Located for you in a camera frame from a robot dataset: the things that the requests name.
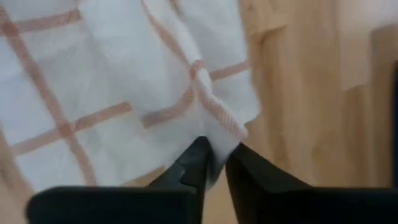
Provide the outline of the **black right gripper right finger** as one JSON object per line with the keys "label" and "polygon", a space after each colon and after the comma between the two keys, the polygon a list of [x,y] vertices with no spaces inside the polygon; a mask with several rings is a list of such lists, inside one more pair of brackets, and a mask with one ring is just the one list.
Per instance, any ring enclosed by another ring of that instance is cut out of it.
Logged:
{"label": "black right gripper right finger", "polygon": [[314,187],[239,144],[226,163],[239,223],[397,224],[397,190]]}

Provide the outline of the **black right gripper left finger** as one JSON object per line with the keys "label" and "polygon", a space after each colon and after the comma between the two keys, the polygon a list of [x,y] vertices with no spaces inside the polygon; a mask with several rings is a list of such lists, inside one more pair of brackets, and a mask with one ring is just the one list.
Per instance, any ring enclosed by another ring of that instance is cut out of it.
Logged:
{"label": "black right gripper left finger", "polygon": [[211,146],[199,137],[145,187],[54,187],[26,206],[29,224],[199,224]]}

